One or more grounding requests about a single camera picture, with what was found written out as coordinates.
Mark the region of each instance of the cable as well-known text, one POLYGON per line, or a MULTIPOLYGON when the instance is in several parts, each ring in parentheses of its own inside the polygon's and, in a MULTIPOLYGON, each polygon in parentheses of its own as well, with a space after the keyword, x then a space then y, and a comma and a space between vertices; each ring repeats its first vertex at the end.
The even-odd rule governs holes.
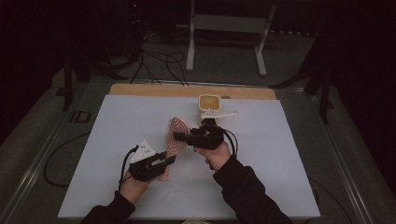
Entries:
POLYGON ((137 74, 138 74, 138 72, 140 71, 140 69, 141 69, 142 66, 146 68, 147 76, 148 76, 148 78, 151 79, 151 84, 153 84, 154 79, 155 79, 155 80, 157 80, 157 82, 158 82, 160 85, 162 85, 161 81, 160 81, 158 78, 156 78, 156 77, 150 72, 149 68, 148 68, 148 67, 146 66, 146 64, 144 63, 144 56, 143 56, 143 53, 142 53, 141 51, 140 51, 140 63, 139 63, 139 67, 138 67, 137 70, 134 72, 134 75, 132 76, 130 83, 133 83, 133 82, 134 82, 134 79, 136 78, 136 76, 137 76, 137 74))
POLYGON ((165 65, 166 65, 166 68, 167 68, 168 72, 172 75, 172 77, 174 77, 178 82, 180 82, 181 85, 184 86, 185 84, 183 83, 183 81, 180 78, 178 78, 172 72, 171 68, 169 67, 169 63, 177 63, 179 68, 180 68, 181 75, 182 75, 182 77, 184 79, 184 82, 186 83, 187 86, 189 86, 189 83, 187 82, 186 76, 184 74, 184 69, 183 69, 183 67, 181 65, 181 62, 185 59, 185 56, 184 56, 183 53, 181 53, 181 52, 173 52, 173 53, 170 53, 170 54, 165 54, 165 53, 161 53, 161 52, 149 51, 149 50, 146 50, 146 49, 141 49, 141 50, 142 50, 143 53, 147 54, 148 56, 150 56, 150 57, 152 57, 154 59, 157 59, 157 60, 159 60, 161 62, 165 62, 165 65), (154 54, 162 55, 162 56, 165 57, 165 59, 162 59, 162 58, 160 58, 160 57, 158 57, 158 56, 156 56, 154 54), (177 59, 176 57, 174 57, 174 55, 181 55, 181 59, 177 59))
MULTIPOLYGON (((94 14, 94 19, 96 21, 97 24, 101 24, 101 19, 99 18, 99 14, 98 14, 98 9, 96 8, 96 4, 94 3, 94 1, 91 0, 91 6, 92 6, 92 11, 94 14)), ((93 68, 99 69, 103 72, 105 72, 105 74, 107 74, 108 76, 115 78, 115 79, 126 79, 120 76, 117 76, 116 74, 112 74, 112 72, 120 72, 128 67, 130 67, 131 65, 133 65, 136 62, 136 53, 134 52, 134 48, 132 48, 132 50, 130 50, 130 46, 135 46, 135 51, 138 52, 139 49, 141 48, 141 45, 143 44, 143 38, 139 38, 141 37, 141 34, 143 34, 143 30, 145 29, 145 27, 142 25, 142 21, 139 20, 136 16, 134 16, 134 13, 132 12, 132 8, 129 5, 129 2, 125 2, 125 6, 123 7, 124 10, 124 17, 126 18, 125 21, 123 21, 124 23, 121 23, 120 25, 125 25, 127 27, 129 27, 129 32, 125 32, 125 43, 124 43, 124 47, 122 52, 120 53, 120 55, 126 55, 126 53, 128 51, 131 51, 132 53, 127 56, 127 61, 124 63, 119 63, 119 64, 115 64, 115 65, 108 65, 108 63, 104 64, 101 62, 95 62, 94 60, 87 60, 85 59, 85 61, 87 62, 88 66, 91 66, 93 68)), ((105 35, 105 30, 103 29, 103 27, 101 25, 97 26, 97 29, 99 30, 99 35, 100 38, 102 39, 102 41, 106 40, 106 35, 105 35)))
POLYGON ((136 145, 136 147, 134 147, 131 150, 129 150, 128 153, 125 155, 124 161, 122 163, 121 176, 120 176, 120 181, 119 181, 119 191, 120 191, 122 183, 125 182, 127 179, 131 178, 131 176, 132 176, 132 175, 130 175, 127 178, 124 179, 124 176, 125 176, 125 164, 126 164, 126 161, 128 160, 128 157, 131 155, 131 153, 136 152, 138 148, 139 148, 139 146, 136 145))
POLYGON ((57 151, 59 151, 59 149, 61 149, 61 148, 64 147, 65 145, 67 145, 67 144, 69 144, 69 143, 71 143, 71 142, 73 142, 73 141, 79 139, 80 137, 83 137, 83 136, 88 135, 88 134, 90 134, 90 132, 88 132, 88 133, 83 133, 83 134, 81 134, 81 135, 79 135, 79 136, 77 136, 77 137, 74 137, 74 138, 72 138, 72 139, 70 139, 70 140, 67 140, 66 142, 64 142, 64 143, 60 144, 58 147, 56 147, 56 148, 50 153, 49 158, 47 159, 46 164, 44 165, 44 170, 43 170, 44 179, 45 179, 49 184, 51 184, 51 185, 54 186, 54 187, 58 187, 58 188, 62 188, 62 189, 66 189, 67 187, 69 187, 69 185, 66 185, 66 184, 57 184, 57 183, 51 181, 51 180, 48 178, 48 175, 47 175, 47 167, 48 167, 48 165, 49 165, 49 163, 50 163, 50 159, 52 158, 52 156, 53 156, 57 151))
POLYGON ((233 149, 233 154, 235 155, 235 157, 238 156, 238 140, 236 139, 235 135, 224 129, 224 134, 227 136, 228 140, 230 141, 231 145, 232 145, 232 149, 233 149), (235 140, 235 146, 233 145, 233 140, 231 139, 229 133, 233 136, 233 139, 235 140))
POLYGON ((312 177, 308 177, 309 180, 315 182, 317 185, 319 185, 322 189, 324 189, 337 203, 338 205, 341 207, 341 209, 343 210, 343 212, 346 214, 346 217, 349 221, 350 224, 352 224, 352 219, 350 218, 349 214, 347 213, 347 210, 345 209, 345 207, 335 198, 334 195, 332 195, 323 185, 321 185, 318 181, 316 181, 315 179, 313 179, 312 177))
MULTIPOLYGON (((319 196, 318 196, 318 191, 315 188, 315 186, 311 183, 311 181, 309 181, 309 185, 311 186, 312 191, 314 192, 314 197, 315 197, 315 202, 317 203, 317 205, 319 206, 319 196)), ((308 220, 306 220, 303 224, 307 224, 309 223, 313 218, 309 218, 308 220)))
POLYGON ((165 38, 152 38, 156 35, 160 35, 160 32, 154 32, 152 34, 149 34, 147 37, 144 37, 144 39, 145 39, 145 41, 153 42, 153 43, 161 43, 161 42, 166 42, 168 40, 172 41, 174 39, 174 37, 181 36, 184 33, 187 33, 189 30, 190 30, 190 28, 185 28, 182 31, 180 31, 179 33, 173 35, 173 37, 165 37, 165 38))

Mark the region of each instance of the pink object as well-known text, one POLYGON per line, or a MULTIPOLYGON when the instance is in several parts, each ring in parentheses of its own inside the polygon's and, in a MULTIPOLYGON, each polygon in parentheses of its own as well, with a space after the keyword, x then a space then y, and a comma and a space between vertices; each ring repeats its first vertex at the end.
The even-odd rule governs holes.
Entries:
MULTIPOLYGON (((190 133, 189 125, 180 118, 173 118, 169 120, 168 131, 165 136, 165 150, 166 150, 166 158, 176 156, 181 153, 184 148, 187 147, 187 143, 182 141, 176 141, 173 136, 173 132, 178 133, 190 133)), ((165 173, 160 175, 159 179, 161 181, 167 181, 169 179, 169 165, 166 166, 165 173)))

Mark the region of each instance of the metal stand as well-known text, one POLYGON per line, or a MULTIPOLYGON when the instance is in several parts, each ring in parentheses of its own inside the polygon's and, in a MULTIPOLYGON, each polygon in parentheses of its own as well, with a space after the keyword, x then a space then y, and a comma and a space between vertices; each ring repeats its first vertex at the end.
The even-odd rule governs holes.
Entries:
POLYGON ((96 68, 113 79, 127 79, 127 77, 120 76, 110 68, 101 65, 86 55, 70 49, 64 58, 64 111, 73 102, 73 71, 76 73, 78 81, 89 82, 91 75, 87 66, 96 68))
POLYGON ((271 6, 271 10, 266 19, 262 18, 246 18, 246 17, 228 17, 195 14, 195 1, 191 0, 191 16, 190 16, 190 44, 187 54, 186 70, 192 71, 194 66, 195 54, 195 29, 202 30, 218 30, 218 31, 236 31, 246 33, 262 34, 262 41, 259 46, 254 48, 257 65, 259 67, 259 75, 267 76, 264 59, 262 57, 262 49, 271 27, 271 21, 274 17, 276 6, 271 6))

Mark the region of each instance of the white tabletop surface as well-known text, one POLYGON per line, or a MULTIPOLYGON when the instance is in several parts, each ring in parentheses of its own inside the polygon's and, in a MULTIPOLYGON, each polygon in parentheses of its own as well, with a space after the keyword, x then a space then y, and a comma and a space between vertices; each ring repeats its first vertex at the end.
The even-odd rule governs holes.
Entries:
MULTIPOLYGON (((227 99, 221 109, 238 111, 218 125, 235 134, 237 159, 255 170, 280 209, 289 217, 319 217, 280 102, 227 99)), ((109 204, 126 153, 144 140, 162 152, 168 120, 174 117, 197 128, 198 99, 107 95, 58 216, 85 217, 94 206, 109 204)), ((171 165, 169 180, 151 183, 131 218, 234 219, 212 175, 205 158, 187 147, 171 165)))

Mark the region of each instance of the person's right hand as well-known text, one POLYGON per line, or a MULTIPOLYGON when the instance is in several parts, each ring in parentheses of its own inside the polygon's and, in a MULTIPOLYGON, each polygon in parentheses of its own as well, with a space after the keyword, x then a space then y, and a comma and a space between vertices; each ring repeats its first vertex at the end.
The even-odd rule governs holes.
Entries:
POLYGON ((218 171, 231 157, 230 149, 226 142, 222 142, 215 150, 195 147, 194 150, 206 157, 206 163, 211 164, 218 171))

